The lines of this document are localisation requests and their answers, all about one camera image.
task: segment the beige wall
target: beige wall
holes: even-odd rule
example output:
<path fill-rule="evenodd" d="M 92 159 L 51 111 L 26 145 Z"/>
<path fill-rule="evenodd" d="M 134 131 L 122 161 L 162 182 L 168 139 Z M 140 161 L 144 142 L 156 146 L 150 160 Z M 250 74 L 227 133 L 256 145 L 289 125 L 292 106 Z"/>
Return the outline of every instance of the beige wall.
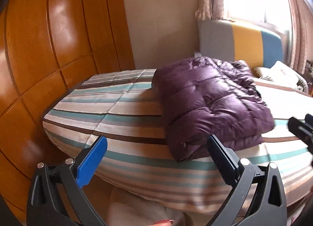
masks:
<path fill-rule="evenodd" d="M 158 68 L 198 50 L 198 0 L 124 0 L 137 69 Z"/>

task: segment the wall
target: wall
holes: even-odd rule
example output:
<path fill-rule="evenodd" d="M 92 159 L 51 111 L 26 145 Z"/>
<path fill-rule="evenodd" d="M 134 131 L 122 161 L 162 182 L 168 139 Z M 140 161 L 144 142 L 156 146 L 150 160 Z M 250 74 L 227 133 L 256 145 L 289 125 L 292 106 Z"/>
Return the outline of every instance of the wall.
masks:
<path fill-rule="evenodd" d="M 198 0 L 124 0 L 137 69 L 158 68 L 198 51 Z"/>
<path fill-rule="evenodd" d="M 21 222 L 37 163 L 66 158 L 42 112 L 94 74 L 134 67 L 123 0 L 9 0 L 0 14 L 0 193 Z"/>

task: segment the blue gripper pad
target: blue gripper pad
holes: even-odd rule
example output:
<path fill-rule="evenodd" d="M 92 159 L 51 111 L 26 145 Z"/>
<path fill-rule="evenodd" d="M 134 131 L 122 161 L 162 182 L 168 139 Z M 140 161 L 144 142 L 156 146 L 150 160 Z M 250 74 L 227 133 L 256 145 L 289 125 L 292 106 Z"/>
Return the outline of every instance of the blue gripper pad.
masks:
<path fill-rule="evenodd" d="M 79 188 L 89 184 L 108 149 L 108 141 L 106 137 L 100 136 L 90 148 L 85 149 L 89 151 L 77 168 L 76 182 Z"/>

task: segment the mattress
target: mattress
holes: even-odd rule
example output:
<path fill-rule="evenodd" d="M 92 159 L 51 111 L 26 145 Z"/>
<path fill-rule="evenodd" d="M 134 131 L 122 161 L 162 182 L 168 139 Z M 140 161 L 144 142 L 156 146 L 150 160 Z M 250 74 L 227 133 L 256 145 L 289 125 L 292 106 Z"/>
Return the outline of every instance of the mattress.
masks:
<path fill-rule="evenodd" d="M 43 119 L 50 140 L 70 157 L 89 147 L 99 135 L 108 151 L 96 175 L 147 200 L 197 213 L 214 213 L 231 187 L 210 157 L 177 163 L 169 153 L 162 128 L 162 109 L 154 99 L 154 69 L 99 74 L 58 102 Z M 281 173 L 287 205 L 304 197 L 313 185 L 312 155 L 290 133 L 287 119 L 313 114 L 313 98 L 291 88 L 256 81 L 271 109 L 276 127 L 264 143 L 236 151 L 258 165 L 275 162 Z M 243 206 L 251 202 L 253 185 Z"/>

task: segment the quilted fabric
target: quilted fabric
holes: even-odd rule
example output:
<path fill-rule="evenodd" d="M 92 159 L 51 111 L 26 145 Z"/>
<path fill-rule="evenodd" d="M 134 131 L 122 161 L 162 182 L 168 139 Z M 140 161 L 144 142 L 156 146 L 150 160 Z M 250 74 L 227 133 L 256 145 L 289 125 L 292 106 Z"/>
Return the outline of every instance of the quilted fabric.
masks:
<path fill-rule="evenodd" d="M 241 150 L 263 142 L 275 124 L 244 61 L 195 56 L 156 70 L 152 89 L 163 107 L 165 137 L 177 161 L 209 156 L 207 137 Z"/>

